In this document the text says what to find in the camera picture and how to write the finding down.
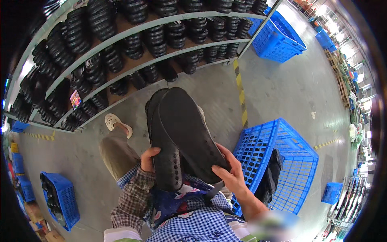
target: plaid shirt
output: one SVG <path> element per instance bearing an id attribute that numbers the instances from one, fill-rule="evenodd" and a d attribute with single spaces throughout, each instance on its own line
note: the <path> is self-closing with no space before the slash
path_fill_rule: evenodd
<path id="1" fill-rule="evenodd" d="M 118 199 L 118 207 L 110 213 L 113 228 L 131 227 L 141 234 L 144 220 L 142 219 L 148 209 L 149 190 L 154 186 L 155 175 L 145 172 L 141 168 L 123 187 Z"/>

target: yellow striped floor marking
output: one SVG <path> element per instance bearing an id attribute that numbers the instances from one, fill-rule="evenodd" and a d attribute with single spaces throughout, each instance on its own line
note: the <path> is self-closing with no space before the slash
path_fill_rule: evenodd
<path id="1" fill-rule="evenodd" d="M 37 139 L 43 139 L 47 141 L 54 141 L 55 140 L 55 131 L 52 133 L 52 135 L 46 135 L 46 134 L 32 134 L 32 133 L 24 133 L 29 137 L 37 138 Z"/>
<path id="2" fill-rule="evenodd" d="M 245 91 L 243 89 L 242 85 L 242 77 L 239 72 L 239 65 L 238 61 L 235 60 L 234 63 L 234 70 L 235 70 L 235 77 L 236 77 L 236 85 L 239 93 L 239 103 L 241 104 L 241 109 L 242 109 L 242 126 L 244 129 L 248 127 L 248 122 L 247 122 L 247 108 L 246 108 L 246 97 L 245 97 Z"/>
<path id="3" fill-rule="evenodd" d="M 313 148 L 314 148 L 315 150 L 318 150 L 318 149 L 320 149 L 321 147 L 324 147 L 324 146 L 327 146 L 327 145 L 329 145 L 329 144 L 338 142 L 339 140 L 340 140 L 339 138 L 336 138 L 336 139 L 333 139 L 333 140 L 328 141 L 328 142 L 326 142 L 326 143 L 322 143 L 322 144 L 316 145 L 316 146 L 314 146 Z"/>

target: concrete floor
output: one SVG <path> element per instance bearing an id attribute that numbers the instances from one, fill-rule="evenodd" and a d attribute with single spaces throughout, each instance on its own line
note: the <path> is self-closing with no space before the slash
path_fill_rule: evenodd
<path id="1" fill-rule="evenodd" d="M 284 2 L 278 11 L 294 27 L 308 50 L 284 64 L 260 59 L 253 48 L 239 60 L 249 127 L 283 117 L 311 146 L 340 138 L 339 142 L 317 150 L 320 156 L 317 172 L 298 214 L 304 230 L 295 241 L 305 242 L 311 241 L 327 224 L 329 205 L 321 202 L 326 183 L 340 182 L 351 173 L 356 152 L 350 149 L 349 112 L 342 105 L 335 76 L 314 37 L 314 30 L 289 3 Z M 184 88 L 194 98 L 204 110 L 214 140 L 233 150 L 242 124 L 232 65 L 214 65 L 190 76 L 181 75 L 172 84 L 163 81 L 151 85 L 111 109 L 109 112 L 133 128 L 129 145 L 138 154 L 149 147 L 145 103 L 159 88 L 173 86 Z M 26 132 L 51 135 L 49 130 L 32 126 Z M 103 241 L 103 231 L 111 228 L 109 213 L 118 203 L 120 189 L 99 156 L 98 143 L 107 133 L 104 115 L 101 115 L 82 133 L 56 132 L 55 141 L 20 135 L 19 150 L 36 200 L 45 218 L 66 241 Z M 40 171 L 61 173 L 73 182 L 81 219 L 71 233 L 49 215 Z"/>

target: phone screen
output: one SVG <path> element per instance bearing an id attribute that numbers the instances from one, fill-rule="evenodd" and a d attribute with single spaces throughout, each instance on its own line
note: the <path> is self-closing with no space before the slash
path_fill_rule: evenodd
<path id="1" fill-rule="evenodd" d="M 82 103 L 82 99 L 80 98 L 77 90 L 75 90 L 73 92 L 73 94 L 71 94 L 70 101 L 71 101 L 71 105 L 73 106 L 74 111 L 77 110 L 79 105 Z"/>

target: leg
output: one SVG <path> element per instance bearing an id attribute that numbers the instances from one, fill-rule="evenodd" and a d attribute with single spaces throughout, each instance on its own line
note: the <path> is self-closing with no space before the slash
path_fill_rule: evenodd
<path id="1" fill-rule="evenodd" d="M 118 125 L 99 144 L 99 152 L 113 178 L 118 181 L 136 164 L 140 157 L 128 145 L 125 130 Z"/>

